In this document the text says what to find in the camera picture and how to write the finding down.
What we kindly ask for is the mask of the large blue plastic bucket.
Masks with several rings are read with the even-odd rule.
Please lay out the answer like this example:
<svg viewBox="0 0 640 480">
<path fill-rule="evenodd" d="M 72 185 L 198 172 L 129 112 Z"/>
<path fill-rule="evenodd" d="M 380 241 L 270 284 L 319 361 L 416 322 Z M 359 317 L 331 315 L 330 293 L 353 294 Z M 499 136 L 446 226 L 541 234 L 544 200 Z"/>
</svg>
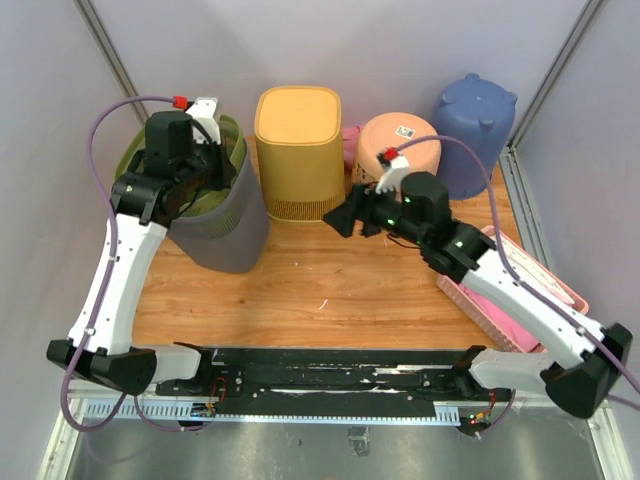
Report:
<svg viewBox="0 0 640 480">
<path fill-rule="evenodd" d="M 513 126 L 517 101 L 515 93 L 469 73 L 441 92 L 429 123 L 439 135 L 468 145 L 492 173 Z M 450 141 L 441 144 L 437 177 L 453 200 L 472 198 L 486 189 L 476 162 Z"/>
</svg>

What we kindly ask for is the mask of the green mesh waste bin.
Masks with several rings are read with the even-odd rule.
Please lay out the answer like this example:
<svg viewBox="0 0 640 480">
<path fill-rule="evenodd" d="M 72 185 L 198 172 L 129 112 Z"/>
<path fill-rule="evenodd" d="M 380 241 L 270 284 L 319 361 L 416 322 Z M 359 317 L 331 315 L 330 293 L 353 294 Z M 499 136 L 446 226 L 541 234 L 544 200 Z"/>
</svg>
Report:
<svg viewBox="0 0 640 480">
<path fill-rule="evenodd" d="M 241 126 L 232 116 L 221 114 L 219 117 L 219 127 L 226 154 L 228 155 L 231 164 L 236 169 L 236 175 L 231 182 L 231 186 L 234 186 L 240 177 L 240 171 L 244 164 L 248 147 L 244 140 Z M 140 129 L 125 150 L 125 153 L 116 167 L 114 173 L 115 180 L 117 180 L 127 170 L 134 154 L 144 147 L 144 129 Z M 194 204 L 186 211 L 184 217 L 196 217 L 216 209 L 226 200 L 230 193 L 230 188 L 221 191 L 205 190 L 201 192 Z"/>
</svg>

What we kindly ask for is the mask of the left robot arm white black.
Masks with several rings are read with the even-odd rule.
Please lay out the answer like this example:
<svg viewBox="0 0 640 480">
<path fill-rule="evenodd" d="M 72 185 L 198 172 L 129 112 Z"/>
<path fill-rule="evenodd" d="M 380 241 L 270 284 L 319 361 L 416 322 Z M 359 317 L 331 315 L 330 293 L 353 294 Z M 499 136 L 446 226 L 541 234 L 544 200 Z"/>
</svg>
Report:
<svg viewBox="0 0 640 480">
<path fill-rule="evenodd" d="M 198 196 L 231 186 L 231 163 L 212 102 L 154 113 L 144 144 L 119 168 L 110 196 L 113 218 L 85 304 L 47 359 L 79 379 L 137 396 L 151 384 L 179 379 L 190 394 L 207 393 L 214 371 L 198 348 L 135 347 L 137 305 L 154 256 L 171 224 Z"/>
</svg>

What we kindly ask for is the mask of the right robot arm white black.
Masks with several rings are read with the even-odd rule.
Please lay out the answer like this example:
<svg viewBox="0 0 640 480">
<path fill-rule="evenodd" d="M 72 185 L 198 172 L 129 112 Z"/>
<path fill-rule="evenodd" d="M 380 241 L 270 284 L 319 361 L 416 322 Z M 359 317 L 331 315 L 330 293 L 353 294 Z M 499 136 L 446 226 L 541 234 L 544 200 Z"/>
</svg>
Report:
<svg viewBox="0 0 640 480">
<path fill-rule="evenodd" d="M 434 175 L 409 174 L 399 193 L 356 184 L 323 220 L 344 238 L 360 222 L 364 237 L 387 232 L 415 245 L 433 271 L 481 294 L 543 346 L 537 354 L 469 348 L 452 377 L 463 399 L 492 389 L 528 392 L 588 419 L 620 378 L 631 332 L 620 324 L 604 327 L 516 277 L 494 239 L 453 218 L 448 191 Z"/>
</svg>

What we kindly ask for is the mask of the yellow slatted waste bin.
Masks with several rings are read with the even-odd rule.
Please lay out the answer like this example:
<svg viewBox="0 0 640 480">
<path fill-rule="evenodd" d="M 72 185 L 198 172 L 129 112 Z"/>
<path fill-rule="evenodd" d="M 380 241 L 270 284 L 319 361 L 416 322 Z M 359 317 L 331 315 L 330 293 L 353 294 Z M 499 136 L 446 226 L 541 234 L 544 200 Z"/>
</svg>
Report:
<svg viewBox="0 0 640 480">
<path fill-rule="evenodd" d="M 272 219 L 318 224 L 343 202 L 342 108 L 334 90 L 287 85 L 265 91 L 256 107 L 254 135 Z"/>
</svg>

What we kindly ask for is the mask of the grey mesh waste bin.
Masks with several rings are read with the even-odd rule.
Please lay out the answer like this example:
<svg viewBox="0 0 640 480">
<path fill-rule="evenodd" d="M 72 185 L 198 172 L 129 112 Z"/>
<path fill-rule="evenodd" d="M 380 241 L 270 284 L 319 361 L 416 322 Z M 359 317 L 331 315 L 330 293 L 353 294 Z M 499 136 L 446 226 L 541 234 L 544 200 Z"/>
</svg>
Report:
<svg viewBox="0 0 640 480">
<path fill-rule="evenodd" d="M 257 176 L 246 154 L 236 182 L 220 206 L 172 222 L 168 238 L 193 262 L 209 270 L 240 274 L 257 264 L 270 220 Z"/>
</svg>

